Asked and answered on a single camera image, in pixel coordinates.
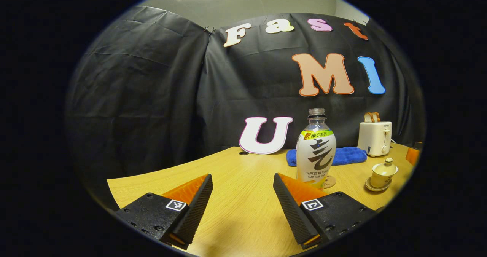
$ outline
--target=plastic bottle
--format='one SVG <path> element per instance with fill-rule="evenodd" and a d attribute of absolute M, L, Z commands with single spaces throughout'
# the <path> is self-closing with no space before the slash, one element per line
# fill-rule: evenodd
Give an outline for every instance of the plastic bottle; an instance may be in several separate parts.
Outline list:
<path fill-rule="evenodd" d="M 310 109 L 308 119 L 309 125 L 301 132 L 296 144 L 296 179 L 323 190 L 335 155 L 336 139 L 325 124 L 325 109 Z"/>

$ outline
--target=ceiling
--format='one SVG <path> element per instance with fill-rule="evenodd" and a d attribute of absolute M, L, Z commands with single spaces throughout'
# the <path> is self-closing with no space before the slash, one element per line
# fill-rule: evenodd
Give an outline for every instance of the ceiling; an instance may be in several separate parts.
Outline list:
<path fill-rule="evenodd" d="M 243 19 L 281 13 L 316 13 L 366 24 L 369 17 L 343 0 L 144 0 L 202 27 L 221 28 Z"/>

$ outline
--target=letter m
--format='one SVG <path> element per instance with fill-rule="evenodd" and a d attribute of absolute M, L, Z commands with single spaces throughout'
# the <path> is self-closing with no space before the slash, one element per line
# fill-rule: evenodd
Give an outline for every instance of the letter m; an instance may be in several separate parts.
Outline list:
<path fill-rule="evenodd" d="M 315 87 L 313 79 L 318 82 L 321 89 L 328 93 L 334 80 L 333 92 L 336 94 L 352 94 L 355 89 L 348 80 L 347 71 L 343 61 L 345 58 L 342 54 L 330 53 L 326 57 L 325 67 L 322 67 L 318 61 L 310 54 L 296 54 L 292 57 L 299 64 L 301 69 L 301 78 L 303 88 L 299 91 L 302 96 L 315 96 L 320 90 Z"/>

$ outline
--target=teacup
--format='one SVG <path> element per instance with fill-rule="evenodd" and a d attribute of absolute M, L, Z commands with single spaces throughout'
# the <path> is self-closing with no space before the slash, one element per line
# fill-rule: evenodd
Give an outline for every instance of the teacup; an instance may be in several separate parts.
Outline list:
<path fill-rule="evenodd" d="M 386 158 L 383 164 L 377 164 L 372 167 L 372 176 L 370 177 L 370 184 L 373 187 L 381 188 L 385 186 L 394 174 L 399 170 L 396 165 L 392 164 L 392 158 Z"/>

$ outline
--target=yellow label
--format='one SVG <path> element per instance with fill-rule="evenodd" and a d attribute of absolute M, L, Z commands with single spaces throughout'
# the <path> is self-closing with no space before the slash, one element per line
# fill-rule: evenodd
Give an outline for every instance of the yellow label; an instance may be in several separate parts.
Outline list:
<path fill-rule="evenodd" d="M 318 130 L 318 131 L 304 130 L 301 132 L 301 135 L 303 135 L 303 140 L 327 137 L 330 136 L 331 134 L 333 134 L 333 131 L 331 130 Z"/>

